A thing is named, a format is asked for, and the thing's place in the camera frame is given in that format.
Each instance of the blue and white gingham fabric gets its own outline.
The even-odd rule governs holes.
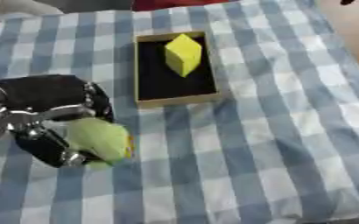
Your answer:
[[[202,30],[225,97],[137,109],[135,35]],[[137,156],[52,169],[0,140],[0,223],[286,224],[359,217],[359,66],[313,0],[0,23],[0,78],[77,74]]]

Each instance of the cardboard box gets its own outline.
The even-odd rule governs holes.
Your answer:
[[[186,78],[165,63],[165,45],[185,33],[202,45],[201,64]],[[135,100],[140,108],[218,99],[208,37],[203,31],[135,37]]]

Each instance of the yellow cube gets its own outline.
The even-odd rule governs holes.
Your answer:
[[[177,74],[187,77],[201,62],[201,45],[185,34],[165,46],[165,63]]]

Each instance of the red object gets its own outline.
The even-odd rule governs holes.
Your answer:
[[[154,11],[165,8],[226,3],[229,0],[135,0],[134,11]]]

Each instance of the light green ball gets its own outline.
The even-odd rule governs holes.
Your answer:
[[[93,117],[71,121],[67,125],[67,141],[71,149],[89,151],[104,161],[90,163],[93,168],[113,165],[128,157],[132,148],[124,126]]]

